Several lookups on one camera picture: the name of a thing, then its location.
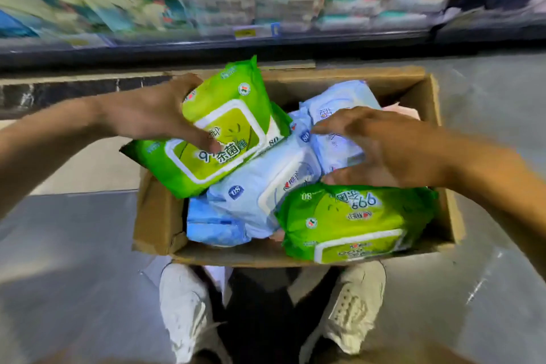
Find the shoe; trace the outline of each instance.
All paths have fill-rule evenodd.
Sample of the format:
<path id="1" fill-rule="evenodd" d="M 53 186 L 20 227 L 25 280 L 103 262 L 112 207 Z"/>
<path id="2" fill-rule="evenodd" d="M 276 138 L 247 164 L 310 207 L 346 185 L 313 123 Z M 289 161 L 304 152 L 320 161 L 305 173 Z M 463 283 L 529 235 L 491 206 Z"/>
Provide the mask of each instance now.
<path id="1" fill-rule="evenodd" d="M 300 364 L 309 361 L 320 337 L 334 341 L 346 354 L 359 354 L 383 304 L 385 283 L 385 267 L 379 261 L 347 268 L 332 291 L 318 327 L 301 347 Z"/>
<path id="2" fill-rule="evenodd" d="M 194 354 L 208 350 L 222 364 L 231 358 L 212 319 L 206 285 L 186 265 L 168 264 L 160 280 L 160 309 L 176 355 L 176 364 L 188 363 Z"/>

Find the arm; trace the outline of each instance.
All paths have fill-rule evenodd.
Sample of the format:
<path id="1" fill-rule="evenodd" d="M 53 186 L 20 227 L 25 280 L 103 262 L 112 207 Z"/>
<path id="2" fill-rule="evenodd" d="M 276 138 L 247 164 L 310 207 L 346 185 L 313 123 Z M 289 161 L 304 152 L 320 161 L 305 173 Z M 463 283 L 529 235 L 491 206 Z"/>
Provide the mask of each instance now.
<path id="1" fill-rule="evenodd" d="M 181 103 L 201 84 L 193 74 L 128 92 L 77 98 L 0 130 L 0 219 L 70 157 L 101 138 L 182 138 L 220 146 L 185 120 Z"/>
<path id="2" fill-rule="evenodd" d="M 313 132 L 344 135 L 366 152 L 363 164 L 325 183 L 452 189 L 484 207 L 546 279 L 546 184 L 515 151 L 364 107 L 338 111 Z"/>

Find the forearm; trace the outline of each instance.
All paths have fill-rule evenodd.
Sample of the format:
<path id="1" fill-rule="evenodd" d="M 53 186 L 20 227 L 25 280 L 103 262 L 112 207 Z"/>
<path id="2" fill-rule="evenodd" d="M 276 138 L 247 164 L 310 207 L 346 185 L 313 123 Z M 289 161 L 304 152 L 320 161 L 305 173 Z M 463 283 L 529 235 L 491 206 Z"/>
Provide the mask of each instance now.
<path id="1" fill-rule="evenodd" d="M 546 279 L 546 183 L 514 151 L 461 168 L 455 191 L 485 208 Z"/>
<path id="2" fill-rule="evenodd" d="M 102 138 L 92 102 L 61 102 L 0 130 L 0 219 L 70 157 Z"/>

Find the person's right hand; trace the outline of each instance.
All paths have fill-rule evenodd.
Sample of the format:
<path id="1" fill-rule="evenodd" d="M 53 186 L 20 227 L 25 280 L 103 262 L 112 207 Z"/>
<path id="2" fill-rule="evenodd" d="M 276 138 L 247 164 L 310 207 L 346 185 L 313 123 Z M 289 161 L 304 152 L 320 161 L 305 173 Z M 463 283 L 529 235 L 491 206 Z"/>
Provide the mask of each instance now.
<path id="1" fill-rule="evenodd" d="M 327 175 L 326 184 L 453 188 L 461 169 L 482 169 L 508 150 L 394 112 L 342 109 L 318 122 L 315 134 L 335 133 L 364 150 L 362 164 Z"/>

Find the person's left hand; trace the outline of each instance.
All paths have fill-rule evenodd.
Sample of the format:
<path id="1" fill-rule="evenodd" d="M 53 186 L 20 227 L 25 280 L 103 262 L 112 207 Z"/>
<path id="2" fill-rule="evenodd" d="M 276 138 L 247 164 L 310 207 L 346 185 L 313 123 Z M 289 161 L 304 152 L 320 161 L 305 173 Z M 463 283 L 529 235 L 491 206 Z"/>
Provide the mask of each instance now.
<path id="1" fill-rule="evenodd" d="M 193 73 L 156 86 L 82 98 L 91 105 L 105 136 L 136 140 L 180 138 L 210 153 L 221 145 L 182 115 L 182 102 L 202 80 Z"/>

